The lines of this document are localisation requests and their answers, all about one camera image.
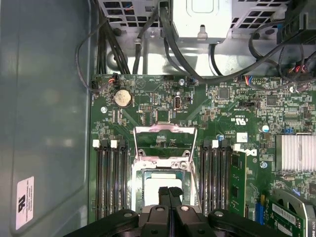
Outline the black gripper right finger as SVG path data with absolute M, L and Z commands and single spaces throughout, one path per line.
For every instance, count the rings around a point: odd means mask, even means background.
M 175 215 L 177 237 L 282 237 L 284 234 L 224 209 L 204 216 L 194 206 L 184 205 L 182 189 L 169 188 L 170 204 Z

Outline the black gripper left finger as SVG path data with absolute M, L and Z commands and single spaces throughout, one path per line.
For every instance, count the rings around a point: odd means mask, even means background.
M 160 187 L 159 204 L 146 206 L 141 214 L 119 210 L 75 230 L 68 237 L 167 237 L 169 236 L 170 196 L 168 187 Z

